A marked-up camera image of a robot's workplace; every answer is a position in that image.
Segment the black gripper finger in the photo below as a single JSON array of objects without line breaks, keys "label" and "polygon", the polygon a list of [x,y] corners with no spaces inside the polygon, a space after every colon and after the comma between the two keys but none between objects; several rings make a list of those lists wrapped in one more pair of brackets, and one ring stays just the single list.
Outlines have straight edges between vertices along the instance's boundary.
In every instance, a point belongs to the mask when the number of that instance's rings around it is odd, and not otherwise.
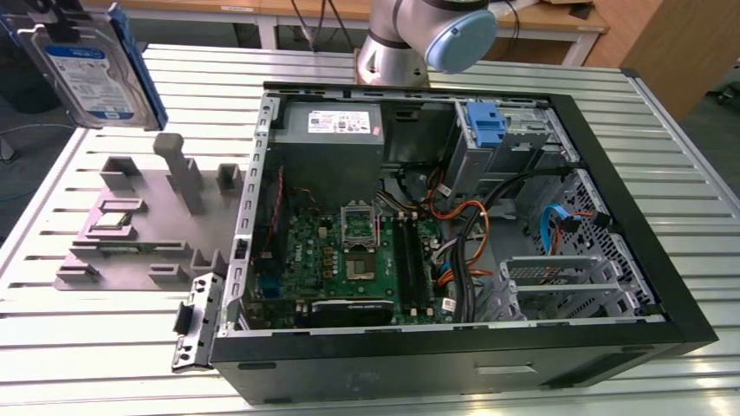
[{"label": "black gripper finger", "polygon": [[108,6],[85,6],[82,1],[68,1],[68,17],[73,20],[108,20]]},{"label": "black gripper finger", "polygon": [[52,22],[44,23],[50,39],[54,42],[78,42],[80,33],[65,13],[77,13],[80,2],[77,0],[40,0],[38,6],[44,14],[53,16]]}]

